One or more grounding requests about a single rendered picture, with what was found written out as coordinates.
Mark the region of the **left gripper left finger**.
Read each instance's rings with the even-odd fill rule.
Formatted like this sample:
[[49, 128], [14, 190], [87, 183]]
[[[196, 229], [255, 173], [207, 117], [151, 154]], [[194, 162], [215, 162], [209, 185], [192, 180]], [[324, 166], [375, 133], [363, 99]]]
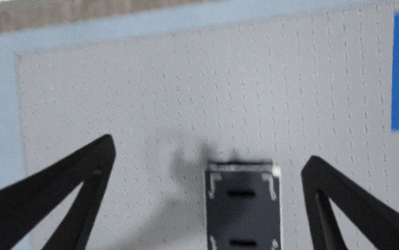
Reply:
[[13, 249], [81, 183], [41, 250], [85, 250], [114, 166], [113, 136], [102, 135], [50, 166], [0, 189], [0, 250]]

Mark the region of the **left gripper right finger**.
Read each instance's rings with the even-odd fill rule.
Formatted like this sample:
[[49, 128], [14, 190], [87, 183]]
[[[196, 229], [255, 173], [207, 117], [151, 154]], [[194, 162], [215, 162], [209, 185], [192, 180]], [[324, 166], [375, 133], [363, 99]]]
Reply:
[[399, 250], [399, 212], [326, 160], [312, 155], [301, 181], [313, 250], [349, 250], [330, 199], [376, 250]]

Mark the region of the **blue tape rectangle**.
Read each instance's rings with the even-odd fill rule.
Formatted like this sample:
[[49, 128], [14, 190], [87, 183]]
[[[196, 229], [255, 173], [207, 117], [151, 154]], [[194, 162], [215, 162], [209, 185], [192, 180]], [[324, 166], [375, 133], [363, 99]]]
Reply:
[[390, 127], [399, 128], [399, 8], [394, 8]]

